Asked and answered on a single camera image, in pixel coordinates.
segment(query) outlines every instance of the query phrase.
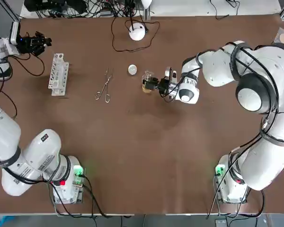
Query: brown table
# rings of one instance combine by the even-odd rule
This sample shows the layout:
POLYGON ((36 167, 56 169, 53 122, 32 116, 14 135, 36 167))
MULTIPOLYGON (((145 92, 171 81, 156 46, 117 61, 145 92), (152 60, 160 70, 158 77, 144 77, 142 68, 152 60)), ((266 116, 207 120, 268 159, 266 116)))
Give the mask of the brown table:
MULTIPOLYGON (((147 45, 157 25, 149 25, 146 38, 134 43, 124 20, 119 18, 114 23, 115 47, 147 45)), ((53 46, 41 55, 46 69, 39 78, 11 60, 14 76, 4 91, 18 107, 20 147, 45 128, 55 130, 62 139, 61 152, 76 156, 87 169, 106 213, 208 212, 215 165, 222 155, 258 132, 260 116, 244 111, 237 103, 236 83, 214 88, 201 74, 196 105, 167 104, 157 92, 142 92, 141 76, 150 70, 161 77, 167 66, 180 72, 185 58, 217 49, 228 41, 243 40, 252 47, 269 44, 279 26, 284 27, 278 15, 158 21, 161 28, 151 47, 135 53, 113 50, 111 18, 21 22, 21 33, 40 31, 52 38, 53 46), (64 53, 71 64, 65 97, 52 97, 47 89, 53 53, 64 53), (138 67, 135 77, 127 74, 130 64, 138 67), (114 77, 109 84, 111 100, 106 104, 103 97, 96 101, 95 93, 105 82, 108 65, 114 68, 114 77)), ((41 69, 36 59, 24 64, 36 73, 41 69)), ((13 115, 13 106, 3 95, 0 107, 13 115)), ((284 171, 265 191, 265 212, 284 213, 284 171)), ((257 212, 260 206, 261 195, 255 192, 242 211, 257 212)), ((69 208, 90 213, 90 199, 85 196, 83 205, 69 208)), ((226 210, 235 211, 233 206, 224 207, 226 210)), ((0 213, 53 212, 46 185, 11 197, 0 182, 0 213)))

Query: metal tweezers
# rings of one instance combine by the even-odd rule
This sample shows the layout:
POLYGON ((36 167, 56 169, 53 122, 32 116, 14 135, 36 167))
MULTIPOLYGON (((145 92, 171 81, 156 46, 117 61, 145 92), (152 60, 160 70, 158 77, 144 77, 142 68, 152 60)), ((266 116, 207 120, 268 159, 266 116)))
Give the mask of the metal tweezers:
POLYGON ((99 100, 99 99, 100 99, 100 97, 101 97, 101 95, 102 95, 104 89, 106 88, 105 102, 106 102, 106 103, 109 103, 110 95, 107 94, 107 90, 108 90, 108 83, 109 83, 109 80, 110 80, 111 77, 113 76, 113 73, 114 73, 114 69, 112 70, 111 75, 108 76, 108 74, 109 74, 109 67, 108 67, 107 70, 106 70, 106 73, 105 73, 105 77, 106 77, 107 81, 105 82, 105 84, 104 84, 102 90, 97 92, 97 94, 96 94, 96 96, 95 96, 95 99, 96 99, 96 100, 99 100))

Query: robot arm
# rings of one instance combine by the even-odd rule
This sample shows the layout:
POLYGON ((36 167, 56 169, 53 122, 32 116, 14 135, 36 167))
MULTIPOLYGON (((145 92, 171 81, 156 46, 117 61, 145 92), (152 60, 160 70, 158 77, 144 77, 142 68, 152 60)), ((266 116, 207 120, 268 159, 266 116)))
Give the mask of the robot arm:
POLYGON ((29 180, 37 180, 42 176, 56 186, 63 203, 76 202, 78 187, 82 186, 77 176, 83 173, 82 168, 77 158, 59 154, 59 135, 46 129, 21 150, 18 147, 20 134, 18 124, 0 109, 1 184, 5 192, 20 196, 32 186, 12 175, 29 180))
POLYGON ((7 80, 12 69, 8 56, 31 53, 38 56, 44 52, 46 46, 51 46, 51 38, 46 38, 42 33, 36 32, 35 36, 20 35, 20 24, 13 22, 9 38, 0 37, 0 81, 7 80))
MULTIPOLYGON (((169 96, 171 100, 195 104, 199 97, 197 83, 201 68, 205 80, 214 87, 238 81, 235 95, 244 109, 268 114, 267 119, 274 115, 273 110, 284 113, 284 44, 259 46, 252 50, 242 41, 228 43, 217 51, 209 50, 186 59, 182 64, 179 82, 170 80, 170 75, 165 74, 160 81, 143 78, 143 87, 159 89, 161 96, 169 96), (259 60, 270 75, 248 53, 259 60)), ((266 129, 267 124, 265 120, 261 131, 266 129)), ((225 202, 240 202, 247 186, 262 190, 283 170, 284 114, 278 114, 269 133, 262 133, 261 136, 259 142, 238 159, 234 170, 226 174, 227 184, 222 182, 221 190, 225 202)), ((216 172, 219 174, 218 181, 228 169, 229 163, 239 154, 233 152, 230 156, 221 158, 217 167, 222 166, 222 170, 216 172)))

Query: white lamp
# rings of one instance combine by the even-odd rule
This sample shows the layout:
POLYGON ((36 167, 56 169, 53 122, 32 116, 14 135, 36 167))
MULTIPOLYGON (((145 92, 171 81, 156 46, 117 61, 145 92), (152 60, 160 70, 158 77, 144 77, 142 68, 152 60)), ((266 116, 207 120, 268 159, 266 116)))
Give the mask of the white lamp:
MULTIPOLYGON (((144 9, 147 9, 150 5, 152 0, 141 0, 144 9)), ((142 40, 145 36, 146 30, 145 26, 142 23, 134 23, 132 19, 132 14, 130 13, 131 18, 131 27, 129 28, 129 36, 134 41, 142 40)))
POLYGON ((147 9, 150 5, 152 0, 141 0, 144 9, 147 9))

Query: green light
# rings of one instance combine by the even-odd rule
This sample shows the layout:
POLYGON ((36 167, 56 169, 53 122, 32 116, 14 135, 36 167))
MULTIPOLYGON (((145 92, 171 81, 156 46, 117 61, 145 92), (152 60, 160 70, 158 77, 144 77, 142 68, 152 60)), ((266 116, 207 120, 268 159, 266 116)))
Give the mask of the green light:
POLYGON ((225 170, 225 165, 217 165, 216 168, 215 168, 215 171, 216 171, 216 175, 218 176, 221 176, 224 174, 224 170, 225 170))
POLYGON ((75 175, 81 175, 83 174, 83 168, 80 165, 75 165, 74 166, 74 174, 75 175))

